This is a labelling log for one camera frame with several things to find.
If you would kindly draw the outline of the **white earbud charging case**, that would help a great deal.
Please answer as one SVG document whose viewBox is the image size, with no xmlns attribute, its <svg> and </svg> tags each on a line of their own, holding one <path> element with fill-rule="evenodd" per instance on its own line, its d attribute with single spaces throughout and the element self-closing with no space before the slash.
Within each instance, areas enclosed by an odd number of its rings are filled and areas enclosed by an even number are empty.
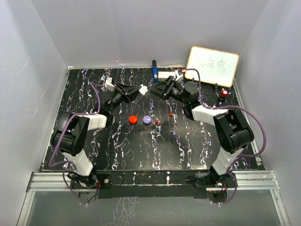
<svg viewBox="0 0 301 226">
<path fill-rule="evenodd" d="M 148 92 L 148 87 L 144 86 L 143 84 L 141 84 L 139 92 L 140 92 L 141 95 L 145 96 L 147 94 L 147 92 Z"/>
</svg>

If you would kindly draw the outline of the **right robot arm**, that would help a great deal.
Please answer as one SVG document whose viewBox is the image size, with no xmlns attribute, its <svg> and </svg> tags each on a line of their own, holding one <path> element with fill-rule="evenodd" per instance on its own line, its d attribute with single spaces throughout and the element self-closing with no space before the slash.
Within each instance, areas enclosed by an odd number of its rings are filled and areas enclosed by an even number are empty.
<svg viewBox="0 0 301 226">
<path fill-rule="evenodd" d="M 220 187 L 231 176 L 232 164 L 254 140 L 254 134 L 240 106 L 207 107 L 200 101 L 200 87 L 189 81 L 182 87 L 173 77 L 148 87 L 151 94 L 173 98 L 183 103 L 184 115 L 192 121 L 201 121 L 215 127 L 220 144 L 217 158 L 209 174 L 200 178 L 208 185 Z"/>
</svg>

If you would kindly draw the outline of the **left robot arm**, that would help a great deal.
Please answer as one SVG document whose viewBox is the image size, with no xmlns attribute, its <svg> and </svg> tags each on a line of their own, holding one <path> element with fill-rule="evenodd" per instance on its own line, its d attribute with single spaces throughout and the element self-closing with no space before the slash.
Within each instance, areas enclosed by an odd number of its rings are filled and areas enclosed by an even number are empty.
<svg viewBox="0 0 301 226">
<path fill-rule="evenodd" d="M 102 104 L 97 84 L 90 83 L 90 86 L 96 94 L 96 110 L 92 113 L 63 113 L 50 140 L 55 149 L 48 164 L 50 167 L 69 164 L 71 168 L 67 170 L 71 179 L 87 188 L 97 183 L 94 166 L 84 151 L 87 132 L 108 127 L 113 120 L 112 111 L 118 105 L 133 102 L 139 94 L 144 96 L 148 91 L 144 85 L 108 83 L 104 87 L 112 92 L 112 96 Z"/>
</svg>

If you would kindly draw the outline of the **red earbud charging case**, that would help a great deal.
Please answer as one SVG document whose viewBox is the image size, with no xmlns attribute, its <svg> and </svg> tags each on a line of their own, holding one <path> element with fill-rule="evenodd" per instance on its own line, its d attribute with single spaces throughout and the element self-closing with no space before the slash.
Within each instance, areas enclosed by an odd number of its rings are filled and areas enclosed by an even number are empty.
<svg viewBox="0 0 301 226">
<path fill-rule="evenodd" d="M 135 125 L 138 122 L 138 118 L 135 115 L 131 115 L 128 119 L 129 123 Z"/>
</svg>

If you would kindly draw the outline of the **purple earbud charging case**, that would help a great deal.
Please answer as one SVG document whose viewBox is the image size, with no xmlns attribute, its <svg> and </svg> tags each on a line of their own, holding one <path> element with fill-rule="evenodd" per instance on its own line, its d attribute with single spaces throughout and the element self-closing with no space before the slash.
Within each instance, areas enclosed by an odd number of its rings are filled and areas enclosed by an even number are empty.
<svg viewBox="0 0 301 226">
<path fill-rule="evenodd" d="M 151 122 L 152 122 L 152 118 L 150 116 L 146 115 L 143 117 L 144 124 L 149 125 L 149 124 L 151 124 Z"/>
</svg>

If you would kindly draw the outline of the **white pink cardboard box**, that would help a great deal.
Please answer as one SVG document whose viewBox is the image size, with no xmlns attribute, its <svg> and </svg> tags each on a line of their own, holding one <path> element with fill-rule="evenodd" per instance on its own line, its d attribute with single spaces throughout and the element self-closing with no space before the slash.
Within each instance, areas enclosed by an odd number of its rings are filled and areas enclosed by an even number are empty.
<svg viewBox="0 0 301 226">
<path fill-rule="evenodd" d="M 175 72 L 158 72 L 158 81 L 165 81 L 170 76 L 175 77 Z"/>
</svg>

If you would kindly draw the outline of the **blue black device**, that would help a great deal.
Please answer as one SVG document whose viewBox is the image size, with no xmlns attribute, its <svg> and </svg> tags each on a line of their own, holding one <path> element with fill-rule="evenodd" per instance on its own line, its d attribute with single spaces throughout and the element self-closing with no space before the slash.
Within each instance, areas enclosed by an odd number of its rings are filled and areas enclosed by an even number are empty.
<svg viewBox="0 0 301 226">
<path fill-rule="evenodd" d="M 158 69 L 157 69 L 156 60 L 152 60 L 151 72 L 152 72 L 153 82 L 158 82 Z"/>
</svg>

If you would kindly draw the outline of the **red emergency stop button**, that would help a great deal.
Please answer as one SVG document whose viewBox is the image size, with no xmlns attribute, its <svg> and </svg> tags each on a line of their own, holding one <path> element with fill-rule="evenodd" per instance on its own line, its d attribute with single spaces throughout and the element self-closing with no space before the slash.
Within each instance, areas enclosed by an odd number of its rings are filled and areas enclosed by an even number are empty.
<svg viewBox="0 0 301 226">
<path fill-rule="evenodd" d="M 219 102 L 224 102 L 229 92 L 227 90 L 222 90 L 220 96 L 218 97 Z"/>
</svg>

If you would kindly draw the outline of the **black front base bar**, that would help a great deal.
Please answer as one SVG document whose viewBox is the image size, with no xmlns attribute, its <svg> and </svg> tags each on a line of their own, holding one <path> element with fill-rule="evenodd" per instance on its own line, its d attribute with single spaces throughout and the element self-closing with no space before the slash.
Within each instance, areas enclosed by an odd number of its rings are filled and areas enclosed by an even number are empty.
<svg viewBox="0 0 301 226">
<path fill-rule="evenodd" d="M 214 176 L 209 170 L 97 171 L 99 199 L 123 197 L 193 197 L 206 199 L 210 192 L 235 187 L 230 176 Z"/>
</svg>

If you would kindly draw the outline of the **white whiteboard with wooden frame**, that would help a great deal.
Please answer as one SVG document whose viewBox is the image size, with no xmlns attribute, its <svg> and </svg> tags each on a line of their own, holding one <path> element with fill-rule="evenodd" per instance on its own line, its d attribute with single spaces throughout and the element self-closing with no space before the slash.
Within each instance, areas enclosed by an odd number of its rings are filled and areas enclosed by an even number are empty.
<svg viewBox="0 0 301 226">
<path fill-rule="evenodd" d="M 185 78 L 230 88 L 233 85 L 239 55 L 193 46 L 186 65 Z"/>
</svg>

